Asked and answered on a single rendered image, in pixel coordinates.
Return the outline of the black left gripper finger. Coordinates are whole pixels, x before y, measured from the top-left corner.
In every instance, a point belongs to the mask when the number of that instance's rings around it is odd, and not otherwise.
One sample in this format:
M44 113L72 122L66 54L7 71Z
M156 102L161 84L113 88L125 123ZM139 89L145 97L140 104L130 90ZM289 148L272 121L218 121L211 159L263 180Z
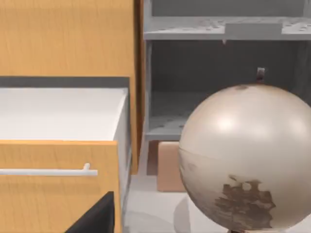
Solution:
M114 192L107 192L65 233L114 233Z

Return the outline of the pale wooden drawer front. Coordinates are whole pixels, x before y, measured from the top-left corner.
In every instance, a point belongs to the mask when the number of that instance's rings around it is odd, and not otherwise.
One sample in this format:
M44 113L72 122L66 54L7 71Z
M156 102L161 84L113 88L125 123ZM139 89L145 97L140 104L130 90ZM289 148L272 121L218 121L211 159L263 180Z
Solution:
M97 176L0 175L0 233L65 233L108 191L122 233L116 141L0 140L0 168L81 169Z

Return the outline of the grey open shelf cabinet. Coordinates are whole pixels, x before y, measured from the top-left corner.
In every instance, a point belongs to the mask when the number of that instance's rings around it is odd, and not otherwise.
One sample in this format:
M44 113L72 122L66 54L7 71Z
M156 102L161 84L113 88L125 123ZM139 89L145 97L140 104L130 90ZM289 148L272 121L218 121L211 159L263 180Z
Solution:
M144 0L146 140L209 94L261 81L311 105L311 0Z

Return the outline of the wooden cupboard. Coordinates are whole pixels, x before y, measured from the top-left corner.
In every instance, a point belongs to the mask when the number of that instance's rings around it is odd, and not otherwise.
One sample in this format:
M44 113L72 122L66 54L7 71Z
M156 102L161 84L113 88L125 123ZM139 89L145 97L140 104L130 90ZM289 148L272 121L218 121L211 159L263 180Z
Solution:
M132 173L142 134L141 0L0 0L0 75L127 77Z

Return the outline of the tan cardboard box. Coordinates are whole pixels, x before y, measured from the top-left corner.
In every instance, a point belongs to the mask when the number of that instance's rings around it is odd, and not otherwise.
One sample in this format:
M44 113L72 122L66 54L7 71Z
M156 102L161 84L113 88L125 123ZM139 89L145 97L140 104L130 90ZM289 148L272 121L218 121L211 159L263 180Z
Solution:
M158 144L157 190L160 192L186 192L179 173L178 149L178 141Z

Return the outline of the beige and brown globe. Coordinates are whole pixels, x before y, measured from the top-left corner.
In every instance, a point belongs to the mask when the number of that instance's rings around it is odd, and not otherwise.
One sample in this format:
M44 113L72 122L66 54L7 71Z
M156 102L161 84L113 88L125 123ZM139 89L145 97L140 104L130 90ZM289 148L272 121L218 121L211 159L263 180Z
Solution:
M237 233L279 233L311 216L311 107L264 75L205 99L179 140L190 199Z

